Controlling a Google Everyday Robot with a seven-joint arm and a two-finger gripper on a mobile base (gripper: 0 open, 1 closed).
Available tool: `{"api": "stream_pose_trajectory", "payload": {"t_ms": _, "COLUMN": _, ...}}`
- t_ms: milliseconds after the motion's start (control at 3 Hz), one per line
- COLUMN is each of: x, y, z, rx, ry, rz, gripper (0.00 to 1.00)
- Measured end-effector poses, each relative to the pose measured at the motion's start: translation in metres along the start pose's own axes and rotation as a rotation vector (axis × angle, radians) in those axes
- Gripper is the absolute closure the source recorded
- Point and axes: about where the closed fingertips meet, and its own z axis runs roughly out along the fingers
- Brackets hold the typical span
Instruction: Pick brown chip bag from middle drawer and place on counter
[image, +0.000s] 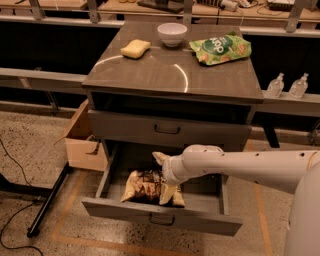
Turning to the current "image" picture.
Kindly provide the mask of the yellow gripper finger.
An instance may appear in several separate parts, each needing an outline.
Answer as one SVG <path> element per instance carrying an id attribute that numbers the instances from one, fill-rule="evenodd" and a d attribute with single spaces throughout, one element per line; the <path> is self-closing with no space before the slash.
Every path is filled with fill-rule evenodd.
<path id="1" fill-rule="evenodd" d="M 167 159 L 170 158 L 169 155 L 166 155 L 166 154 L 164 154 L 164 153 L 162 153 L 162 152 L 157 152 L 157 151 L 153 152 L 153 153 L 152 153 L 152 156 L 155 158 L 156 162 L 157 162 L 160 166 L 162 166 L 162 165 L 164 164 L 164 162 L 165 162 Z"/>
<path id="2" fill-rule="evenodd" d="M 159 204 L 160 205 L 167 204 L 171 200 L 171 198 L 173 197 L 176 191 L 177 191 L 176 185 L 168 185 L 166 183 L 162 183 Z"/>

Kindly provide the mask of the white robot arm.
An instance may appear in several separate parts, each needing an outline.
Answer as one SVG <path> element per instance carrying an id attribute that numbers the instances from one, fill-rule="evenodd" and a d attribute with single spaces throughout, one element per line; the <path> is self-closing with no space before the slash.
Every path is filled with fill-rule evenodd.
<path id="1" fill-rule="evenodd" d="M 153 157 L 171 186 L 223 174 L 293 194 L 284 256 L 320 256 L 319 151 L 225 152 L 191 145 L 180 155 L 155 152 Z"/>

